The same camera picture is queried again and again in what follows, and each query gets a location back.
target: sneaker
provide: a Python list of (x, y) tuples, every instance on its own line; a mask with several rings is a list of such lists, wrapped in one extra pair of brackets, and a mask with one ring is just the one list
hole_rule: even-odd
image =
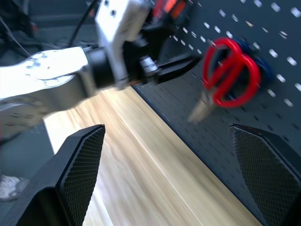
[(25, 178), (8, 177), (0, 174), (0, 202), (16, 200), (28, 185)]

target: scissors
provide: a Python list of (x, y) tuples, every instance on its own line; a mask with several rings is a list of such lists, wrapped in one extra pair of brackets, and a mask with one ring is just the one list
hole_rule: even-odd
[[(222, 65), (215, 68), (212, 76), (209, 76), (210, 62), (216, 50), (224, 47), (230, 49), (231, 53), (222, 61)], [(245, 66), (249, 71), (249, 83), (244, 93), (235, 99), (224, 100)], [(261, 73), (256, 62), (250, 56), (244, 54), (242, 48), (234, 40), (228, 38), (217, 39), (214, 41), (214, 45), (209, 47), (204, 59), (203, 83), (206, 90), (210, 91), (215, 88), (212, 100), (217, 106), (238, 107), (247, 103), (257, 93), (260, 82)]]
[[(229, 49), (231, 52), (217, 65), (211, 76), (209, 67), (214, 54), (219, 49)], [(234, 99), (226, 97), (237, 82), (242, 70), (247, 67), (249, 81), (243, 94)], [(256, 62), (243, 53), (240, 45), (228, 38), (217, 39), (209, 47), (203, 65), (203, 83), (205, 90), (201, 99), (189, 117), (190, 122), (199, 122), (207, 117), (216, 107), (238, 107), (250, 101), (257, 93), (261, 82), (261, 73)]]
[[(244, 39), (233, 39), (237, 44), (240, 46), (244, 54), (249, 55), (254, 62), (257, 64), (260, 73), (261, 73), (261, 84), (259, 90), (263, 90), (269, 83), (271, 83), (274, 80), (274, 73), (271, 69), (271, 67), (267, 64), (266, 61), (264, 61), (262, 58), (258, 57), (256, 53), (254, 52), (254, 49), (250, 46), (250, 44), (244, 40)], [(227, 58), (230, 54), (229, 49), (224, 49), (219, 52), (215, 59), (215, 63), (213, 68), (216, 68), (222, 60)], [(245, 86), (249, 83), (249, 71), (246, 69), (243, 69), (243, 71), (240, 73), (240, 76), (238, 77), (237, 81), (235, 82), (233, 89), (229, 91), (226, 99), (235, 99), (237, 96), (237, 93), (239, 93), (241, 90), (244, 89)]]

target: black cable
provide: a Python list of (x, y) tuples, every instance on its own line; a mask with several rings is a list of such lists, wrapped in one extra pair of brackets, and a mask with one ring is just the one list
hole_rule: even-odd
[(69, 41), (69, 44), (68, 44), (68, 48), (72, 47), (73, 46), (73, 43), (76, 39), (76, 36), (78, 35), (79, 33), (79, 30), (80, 28), (82, 27), (82, 25), (84, 24), (84, 21), (86, 20), (87, 16), (89, 15), (90, 11), (96, 6), (96, 4), (99, 2), (101, 2), (101, 0), (93, 0), (91, 2), (91, 4), (89, 5), (89, 7), (87, 8), (87, 10), (85, 11), (84, 15), (82, 16), (79, 24), (76, 26), (74, 32), (73, 32), (73, 35), (71, 36), (70, 38), (70, 41)]

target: cable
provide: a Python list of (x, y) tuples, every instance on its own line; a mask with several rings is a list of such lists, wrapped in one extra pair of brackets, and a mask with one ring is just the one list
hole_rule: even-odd
[(70, 38), (69, 44), (68, 44), (68, 48), (71, 48), (76, 36), (79, 33), (80, 28), (82, 27), (82, 25), (84, 24), (84, 21), (86, 20), (87, 16), (89, 15), (90, 11), (96, 6), (96, 4), (99, 2), (99, 4), (101, 3), (101, 0), (93, 0), (91, 2), (91, 4), (89, 5), (89, 7), (87, 8), (87, 10), (85, 11), (84, 15), (82, 16), (82, 18), (80, 19), (78, 25), (76, 26), (73, 35)]
[(4, 22), (4, 20), (2, 19), (2, 17), (0, 16), (0, 21), (1, 23), (4, 25), (4, 27), (6, 28), (7, 32), (9, 33), (10, 37), (17, 43), (17, 45), (29, 56), (31, 57), (31, 55), (26, 51), (26, 49), (23, 48), (23, 46), (15, 39), (12, 31), (10, 30), (10, 28), (7, 26), (7, 24)]
[(63, 47), (67, 46), (67, 43), (62, 43), (61, 45), (55, 45), (53, 43), (47, 43), (47, 42), (38, 42), (38, 41), (27, 41), (23, 42), (24, 45), (41, 45), (41, 46), (47, 46), (47, 47), (52, 47), (55, 49), (62, 49)]

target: screw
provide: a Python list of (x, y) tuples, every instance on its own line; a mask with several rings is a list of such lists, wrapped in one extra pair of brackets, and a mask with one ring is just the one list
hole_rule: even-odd
[(11, 117), (18, 118), (18, 117), (20, 117), (20, 114), (17, 114), (17, 113), (11, 113), (10, 116), (11, 116)]
[(111, 11), (111, 16), (115, 16), (116, 15), (116, 10), (112, 10)]

